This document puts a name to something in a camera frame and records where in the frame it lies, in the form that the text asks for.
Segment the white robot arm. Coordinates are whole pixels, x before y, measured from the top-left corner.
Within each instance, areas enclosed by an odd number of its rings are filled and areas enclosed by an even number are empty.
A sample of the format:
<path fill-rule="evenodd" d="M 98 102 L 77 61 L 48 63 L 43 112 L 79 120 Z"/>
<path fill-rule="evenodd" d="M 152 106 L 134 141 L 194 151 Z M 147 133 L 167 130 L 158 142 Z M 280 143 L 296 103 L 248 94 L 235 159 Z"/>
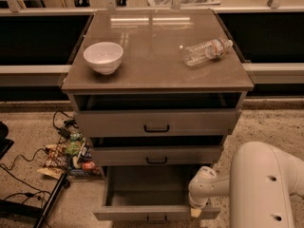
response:
<path fill-rule="evenodd" d="M 264 142 L 247 142 L 234 154 L 230 174 L 207 166 L 188 184 L 191 216 L 213 197 L 230 198 L 230 228 L 295 228 L 290 196 L 304 191 L 304 161 Z"/>

